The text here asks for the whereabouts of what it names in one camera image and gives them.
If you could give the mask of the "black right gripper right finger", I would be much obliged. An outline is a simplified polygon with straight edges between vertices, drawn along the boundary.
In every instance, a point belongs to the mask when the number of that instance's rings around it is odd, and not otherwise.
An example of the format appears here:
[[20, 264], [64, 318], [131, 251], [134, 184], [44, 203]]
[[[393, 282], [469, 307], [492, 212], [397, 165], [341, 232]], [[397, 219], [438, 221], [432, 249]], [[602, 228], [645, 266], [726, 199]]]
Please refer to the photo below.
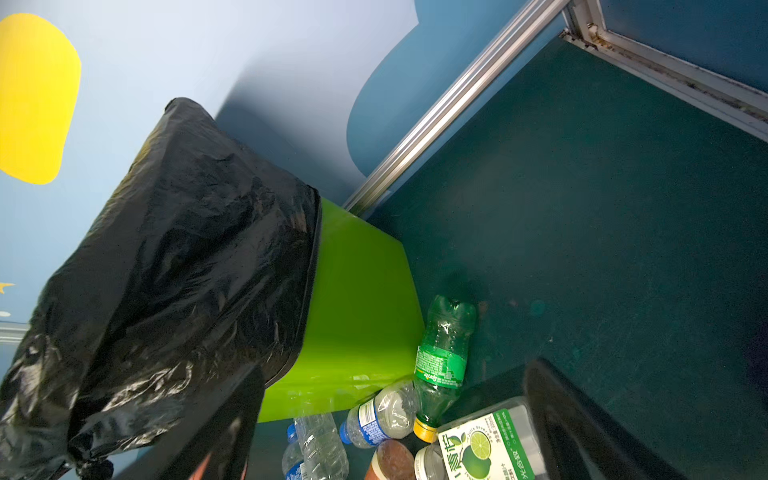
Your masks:
[[523, 389], [552, 479], [682, 479], [544, 358], [529, 362]]

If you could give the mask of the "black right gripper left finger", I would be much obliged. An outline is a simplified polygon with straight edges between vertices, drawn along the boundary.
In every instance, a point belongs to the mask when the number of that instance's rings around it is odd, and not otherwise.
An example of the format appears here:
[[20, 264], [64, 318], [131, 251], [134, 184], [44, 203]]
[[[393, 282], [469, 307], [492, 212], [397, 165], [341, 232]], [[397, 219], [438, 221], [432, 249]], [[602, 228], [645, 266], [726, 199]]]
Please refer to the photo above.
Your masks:
[[242, 366], [118, 477], [243, 479], [264, 393], [262, 368]]

